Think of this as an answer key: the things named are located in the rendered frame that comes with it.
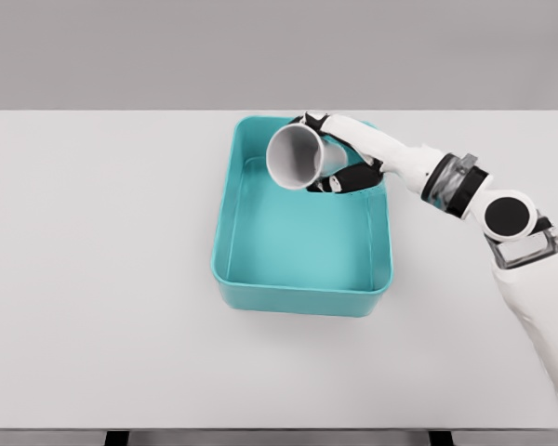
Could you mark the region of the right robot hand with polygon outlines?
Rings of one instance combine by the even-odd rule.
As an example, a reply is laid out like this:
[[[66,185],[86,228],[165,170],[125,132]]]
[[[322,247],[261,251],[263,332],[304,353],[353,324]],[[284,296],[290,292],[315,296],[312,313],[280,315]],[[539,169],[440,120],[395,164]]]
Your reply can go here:
[[[319,176],[305,187],[308,192],[344,194],[379,185],[385,161],[394,157],[402,143],[376,128],[342,114],[315,114],[309,111],[289,125],[304,125],[319,137],[329,137],[358,153],[362,162],[347,165],[335,173]]]

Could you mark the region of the white paper cup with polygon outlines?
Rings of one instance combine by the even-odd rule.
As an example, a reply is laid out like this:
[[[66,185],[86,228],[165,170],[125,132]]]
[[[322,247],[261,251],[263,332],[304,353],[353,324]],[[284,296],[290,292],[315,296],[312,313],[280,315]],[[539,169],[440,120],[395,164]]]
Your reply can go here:
[[[347,152],[304,124],[280,128],[266,150],[266,165],[273,181],[287,190],[303,190],[349,164]]]

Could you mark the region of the teal plastic basket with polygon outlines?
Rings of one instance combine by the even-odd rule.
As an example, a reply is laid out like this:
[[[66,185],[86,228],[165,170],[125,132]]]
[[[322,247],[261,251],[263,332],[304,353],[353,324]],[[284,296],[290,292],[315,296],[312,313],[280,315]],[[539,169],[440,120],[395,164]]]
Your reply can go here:
[[[392,283],[386,187],[331,194],[277,186],[266,148],[287,122],[250,115],[234,128],[212,273],[232,308],[364,317]]]

